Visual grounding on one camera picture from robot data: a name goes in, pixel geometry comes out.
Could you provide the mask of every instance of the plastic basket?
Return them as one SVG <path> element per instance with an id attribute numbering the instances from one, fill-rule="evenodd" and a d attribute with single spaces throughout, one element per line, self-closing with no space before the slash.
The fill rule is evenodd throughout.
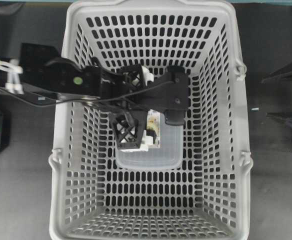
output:
<path id="1" fill-rule="evenodd" d="M 96 56 L 113 71 L 141 63 L 189 73 L 183 158 L 170 170 L 116 165 L 108 115 L 56 106 L 49 232 L 61 239 L 248 237 L 250 157 L 245 65 L 233 7 L 223 1 L 79 1 L 63 57 Z"/>

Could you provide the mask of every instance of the black cable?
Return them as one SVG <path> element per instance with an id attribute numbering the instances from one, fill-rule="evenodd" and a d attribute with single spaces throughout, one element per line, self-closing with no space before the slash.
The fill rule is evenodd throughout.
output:
<path id="1" fill-rule="evenodd" d="M 37 103 L 34 103 L 34 102 L 31 102 L 31 101 L 28 101 L 18 95 L 15 95 L 14 93 L 11 93 L 3 88 L 0 88 L 0 91 L 1 92 L 4 92 L 6 93 L 7 95 L 15 98 L 15 99 L 18 99 L 20 101 L 22 101 L 23 103 L 26 103 L 26 104 L 29 104 L 31 106 L 34 106 L 34 107 L 39 107 L 39 108 L 46 108 L 46 107 L 52 107 L 52 106 L 55 106 L 55 105 L 58 105 L 58 104 L 64 104 L 64 103 L 69 103 L 69 102 L 79 102 L 79 103 L 104 103 L 104 102 L 110 102 L 110 101 L 115 101 L 115 100 L 120 100 L 122 98 L 127 98 L 127 97 L 130 97 L 130 96 L 134 96 L 134 95 L 138 95 L 138 94 L 142 94 L 142 93 L 145 93 L 145 92 L 148 92 L 150 90 L 153 90 L 153 89 L 157 89 L 159 87 L 162 87 L 166 84 L 171 84 L 171 83 L 174 83 L 173 81 L 165 81 L 165 82 L 161 82 L 155 86 L 151 86 L 151 87 L 148 87 L 148 88 L 145 88 L 145 89 L 142 89 L 142 90 L 139 90 L 139 91 L 134 91 L 134 92 L 130 92 L 130 93 L 127 93 L 127 94 L 123 94 L 121 96 L 117 96 L 117 97 L 112 97 L 112 98 L 106 98 L 106 99 L 94 99 L 94 100 L 89 100 L 89 99 L 81 99 L 81 98 L 78 98 L 78 99 L 68 99 L 68 100 L 63 100 L 63 101 L 58 101 L 58 102 L 54 102 L 54 103 L 48 103 L 48 104 L 37 104 Z"/>

